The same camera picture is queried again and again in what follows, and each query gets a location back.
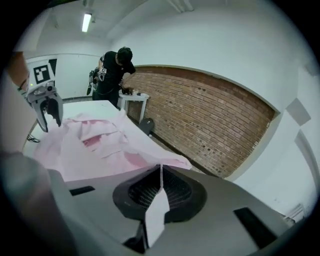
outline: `white table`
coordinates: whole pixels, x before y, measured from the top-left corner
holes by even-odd
[[[89,114],[91,117],[97,119],[107,119],[116,117],[119,111],[108,100],[80,101],[63,104],[63,119],[75,117],[80,113]],[[53,117],[47,113],[44,117],[48,124],[53,120]],[[31,135],[37,139],[41,139],[44,133],[39,124],[37,124],[31,132]],[[22,152],[25,156],[33,157],[36,147],[37,143],[27,141]]]
[[[146,110],[146,104],[147,104],[147,99],[149,99],[149,95],[145,93],[141,93],[141,95],[127,95],[127,94],[122,94],[121,91],[119,91],[119,99],[120,99],[120,108],[124,109],[125,112],[128,114],[128,102],[142,102],[142,108],[140,112],[140,118],[139,118],[139,123],[144,119],[145,116],[145,110]]]

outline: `pink cloth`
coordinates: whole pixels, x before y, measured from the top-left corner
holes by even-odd
[[[156,164],[191,169],[183,156],[164,150],[126,116],[97,120],[86,114],[51,123],[34,158],[65,181],[111,176]]]

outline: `black t-shirt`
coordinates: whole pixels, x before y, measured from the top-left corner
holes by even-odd
[[[101,58],[102,67],[106,69],[106,75],[103,81],[98,82],[97,92],[100,94],[106,94],[112,89],[118,90],[118,85],[125,73],[133,74],[136,69],[130,61],[127,65],[118,65],[116,63],[116,52],[108,51]]]

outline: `black slot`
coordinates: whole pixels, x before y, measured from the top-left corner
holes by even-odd
[[[135,237],[129,238],[123,243],[126,247],[136,251],[137,253],[144,254],[148,249],[146,225],[141,222]]]
[[[277,239],[249,208],[245,207],[233,212],[260,249]]]
[[[77,195],[88,193],[93,190],[95,190],[95,189],[92,186],[83,186],[83,187],[79,187],[79,188],[75,188],[75,189],[70,189],[69,191],[70,191],[71,195],[74,197]]]

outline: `black vent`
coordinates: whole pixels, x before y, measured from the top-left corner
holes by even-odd
[[[237,209],[234,214],[260,249],[277,239],[249,208]]]
[[[190,220],[207,200],[207,192],[202,184],[167,165],[163,166],[163,188],[170,206],[170,211],[165,214],[165,223]],[[112,198],[126,218],[143,221],[159,189],[160,166],[157,165],[118,185]]]
[[[70,193],[71,195],[77,196],[77,195],[81,195],[84,193],[88,193],[90,191],[94,191],[95,189],[92,186],[83,186],[83,187],[79,187],[79,188],[74,188],[74,189],[70,189]]]
[[[191,187],[168,170],[163,170],[163,188],[169,200],[170,210],[179,207],[191,196]],[[160,172],[154,171],[133,184],[128,191],[136,204],[148,209],[160,189]]]

